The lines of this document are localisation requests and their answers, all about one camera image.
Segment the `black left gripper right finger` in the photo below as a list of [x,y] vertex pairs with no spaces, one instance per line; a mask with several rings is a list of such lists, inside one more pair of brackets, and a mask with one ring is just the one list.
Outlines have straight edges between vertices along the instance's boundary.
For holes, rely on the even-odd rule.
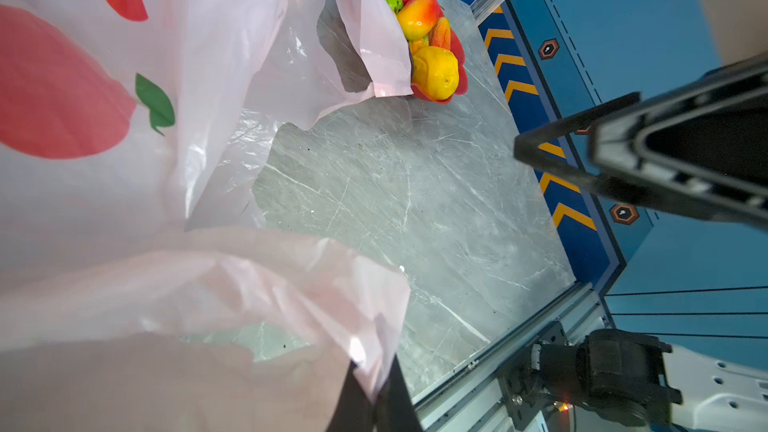
[[376,402],[378,432],[422,432],[398,358],[395,357],[385,386]]

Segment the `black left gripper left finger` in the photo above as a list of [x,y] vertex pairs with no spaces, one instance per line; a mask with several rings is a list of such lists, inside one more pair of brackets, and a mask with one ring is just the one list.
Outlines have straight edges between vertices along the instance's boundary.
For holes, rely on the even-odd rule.
[[351,362],[338,398],[338,402],[326,429],[327,432],[372,432],[374,430],[374,406],[369,401]]

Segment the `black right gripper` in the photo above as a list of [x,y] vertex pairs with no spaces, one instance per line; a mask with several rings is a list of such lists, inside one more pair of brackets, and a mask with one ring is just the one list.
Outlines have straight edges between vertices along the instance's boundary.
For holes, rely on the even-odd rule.
[[[569,150],[569,135],[590,127],[597,174]],[[514,158],[592,195],[766,229],[767,57],[653,98],[631,92],[521,133]]]

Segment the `yellow lemon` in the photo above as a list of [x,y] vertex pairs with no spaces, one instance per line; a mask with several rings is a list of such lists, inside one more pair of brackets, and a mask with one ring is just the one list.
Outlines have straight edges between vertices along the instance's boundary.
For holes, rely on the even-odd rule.
[[458,59],[447,49],[422,47],[413,56],[411,82],[430,100],[447,100],[459,85]]

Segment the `pink printed plastic bag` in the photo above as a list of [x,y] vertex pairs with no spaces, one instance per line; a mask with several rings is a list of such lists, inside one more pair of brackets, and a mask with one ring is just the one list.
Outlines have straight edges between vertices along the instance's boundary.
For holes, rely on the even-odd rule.
[[384,0],[1,0],[1,427],[326,431],[404,274],[267,229],[279,127],[406,95]]

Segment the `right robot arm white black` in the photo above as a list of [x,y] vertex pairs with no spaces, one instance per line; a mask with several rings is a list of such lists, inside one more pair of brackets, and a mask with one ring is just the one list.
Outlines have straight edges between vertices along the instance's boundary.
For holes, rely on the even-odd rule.
[[[519,135],[517,160],[629,205],[767,226],[767,0],[702,0],[723,64],[645,99],[632,92]],[[617,329],[536,344],[515,370],[550,398],[627,426],[767,427],[764,371]]]

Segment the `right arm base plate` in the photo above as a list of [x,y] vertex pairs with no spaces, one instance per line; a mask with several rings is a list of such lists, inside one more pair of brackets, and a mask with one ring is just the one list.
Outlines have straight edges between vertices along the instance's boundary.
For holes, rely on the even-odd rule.
[[523,431],[550,403],[538,369],[542,347],[566,342],[562,324],[552,321],[497,369],[502,402],[516,431]]

